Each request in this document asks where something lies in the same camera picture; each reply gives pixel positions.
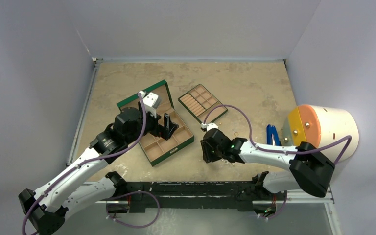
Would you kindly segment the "green jewelry tray insert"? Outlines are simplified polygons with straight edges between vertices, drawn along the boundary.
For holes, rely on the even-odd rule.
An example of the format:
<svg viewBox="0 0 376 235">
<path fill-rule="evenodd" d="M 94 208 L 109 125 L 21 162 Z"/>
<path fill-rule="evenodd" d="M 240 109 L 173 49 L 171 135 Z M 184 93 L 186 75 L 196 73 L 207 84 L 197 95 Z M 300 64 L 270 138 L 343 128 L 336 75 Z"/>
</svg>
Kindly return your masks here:
<svg viewBox="0 0 376 235">
<path fill-rule="evenodd" d="M 209 92 L 202 84 L 191 88 L 188 92 L 178 98 L 193 117 L 202 123 L 211 109 L 222 103 Z"/>
</svg>

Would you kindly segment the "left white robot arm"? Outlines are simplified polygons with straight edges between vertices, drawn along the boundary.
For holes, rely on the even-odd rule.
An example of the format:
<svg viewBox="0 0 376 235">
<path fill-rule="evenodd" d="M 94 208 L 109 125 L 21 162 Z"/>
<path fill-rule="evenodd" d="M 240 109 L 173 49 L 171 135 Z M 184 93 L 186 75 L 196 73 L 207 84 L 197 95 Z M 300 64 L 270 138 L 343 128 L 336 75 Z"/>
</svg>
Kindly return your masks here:
<svg viewBox="0 0 376 235">
<path fill-rule="evenodd" d="M 147 134 L 167 141 L 178 128 L 168 113 L 159 115 L 145 105 L 124 108 L 74 163 L 43 186 L 35 190 L 26 188 L 18 195 L 24 213 L 22 234 L 27 233 L 26 224 L 30 222 L 34 234 L 51 235 L 69 217 L 96 201 L 121 200 L 138 194 L 138 190 L 128 190 L 127 182 L 117 172 L 107 173 L 92 185 L 84 183 Z"/>
</svg>

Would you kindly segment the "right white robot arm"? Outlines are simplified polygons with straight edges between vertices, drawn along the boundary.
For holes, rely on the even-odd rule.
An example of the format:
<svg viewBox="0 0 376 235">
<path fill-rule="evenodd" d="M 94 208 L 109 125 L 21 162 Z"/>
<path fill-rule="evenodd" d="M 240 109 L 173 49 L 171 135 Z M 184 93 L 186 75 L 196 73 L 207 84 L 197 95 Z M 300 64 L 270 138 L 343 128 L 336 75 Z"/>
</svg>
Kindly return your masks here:
<svg viewBox="0 0 376 235">
<path fill-rule="evenodd" d="M 225 159 L 231 163 L 257 163 L 283 169 L 279 175 L 267 173 L 255 186 L 256 195 L 261 199 L 279 191 L 295 189 L 323 198 L 335 170 L 335 164 L 308 142 L 284 147 L 252 144 L 245 138 L 231 140 L 213 128 L 205 133 L 201 147 L 203 160 L 207 163 Z"/>
</svg>

